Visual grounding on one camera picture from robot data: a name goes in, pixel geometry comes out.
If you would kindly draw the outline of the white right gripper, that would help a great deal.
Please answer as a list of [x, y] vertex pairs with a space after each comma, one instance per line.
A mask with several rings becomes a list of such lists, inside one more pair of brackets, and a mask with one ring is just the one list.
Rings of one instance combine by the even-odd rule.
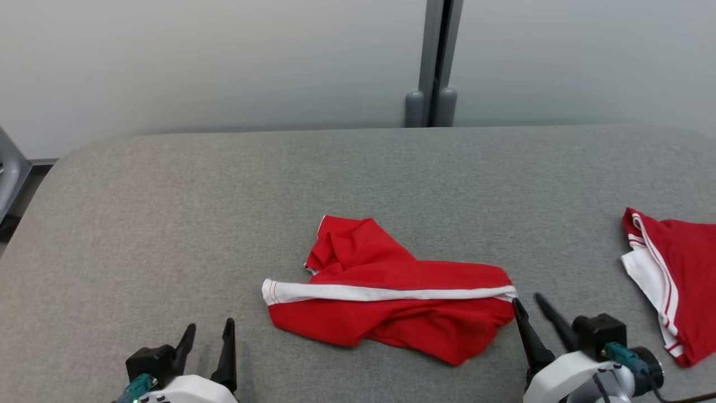
[[517, 329], [526, 354], [527, 373], [536, 373], [522, 396], [522, 403], [631, 403], [636, 380], [624, 365], [613, 360], [596, 362], [580, 350], [580, 337], [541, 293], [535, 303], [570, 354], [555, 355], [544, 346], [529, 323], [529, 314], [518, 298], [512, 300]]

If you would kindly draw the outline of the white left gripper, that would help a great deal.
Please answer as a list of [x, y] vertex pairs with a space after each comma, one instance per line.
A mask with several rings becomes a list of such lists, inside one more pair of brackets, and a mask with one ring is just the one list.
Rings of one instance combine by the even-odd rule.
[[[174, 370], [184, 373], [187, 357], [194, 347], [196, 324], [189, 324], [174, 352]], [[228, 318], [222, 333], [222, 352], [215, 372], [209, 378], [184, 375], [174, 378], [166, 388], [151, 390], [136, 403], [238, 403], [232, 392], [238, 388], [236, 370], [235, 320]]]

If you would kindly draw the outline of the red basketball jersey white sleeves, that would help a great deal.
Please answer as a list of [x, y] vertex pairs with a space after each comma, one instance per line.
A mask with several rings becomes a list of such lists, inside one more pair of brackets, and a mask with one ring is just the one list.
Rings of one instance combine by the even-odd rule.
[[627, 275], [657, 311], [664, 347], [681, 367], [716, 354], [716, 223], [662, 221], [628, 208]]

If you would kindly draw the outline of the red shorts white stripe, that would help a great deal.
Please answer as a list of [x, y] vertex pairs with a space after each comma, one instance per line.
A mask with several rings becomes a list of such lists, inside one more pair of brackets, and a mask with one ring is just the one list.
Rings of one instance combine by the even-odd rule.
[[504, 269], [419, 260], [371, 218], [324, 216], [304, 283], [266, 279], [275, 327], [337, 346], [365, 339], [462, 365], [514, 319]]

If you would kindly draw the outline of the grey cylinder post foot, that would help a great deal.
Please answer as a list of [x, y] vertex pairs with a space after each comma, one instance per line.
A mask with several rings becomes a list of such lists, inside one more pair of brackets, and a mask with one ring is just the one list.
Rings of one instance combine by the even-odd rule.
[[423, 127], [423, 109], [425, 106], [425, 96], [422, 91], [416, 90], [409, 92], [404, 100], [404, 127], [405, 128], [421, 128]]
[[453, 127], [458, 93], [454, 88], [445, 87], [437, 94], [433, 125], [435, 127]]

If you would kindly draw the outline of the grey metal frame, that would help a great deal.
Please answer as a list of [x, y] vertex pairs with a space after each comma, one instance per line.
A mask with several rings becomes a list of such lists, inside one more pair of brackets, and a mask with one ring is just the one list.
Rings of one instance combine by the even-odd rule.
[[10, 242], [20, 224], [21, 217], [10, 210], [31, 168], [32, 164], [0, 126], [0, 244]]

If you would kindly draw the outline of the grey partition post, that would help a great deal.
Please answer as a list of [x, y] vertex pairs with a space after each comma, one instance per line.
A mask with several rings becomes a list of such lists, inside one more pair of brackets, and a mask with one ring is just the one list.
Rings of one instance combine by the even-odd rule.
[[425, 96], [423, 127], [435, 127], [438, 92], [450, 87], [464, 0], [427, 0], [418, 90]]

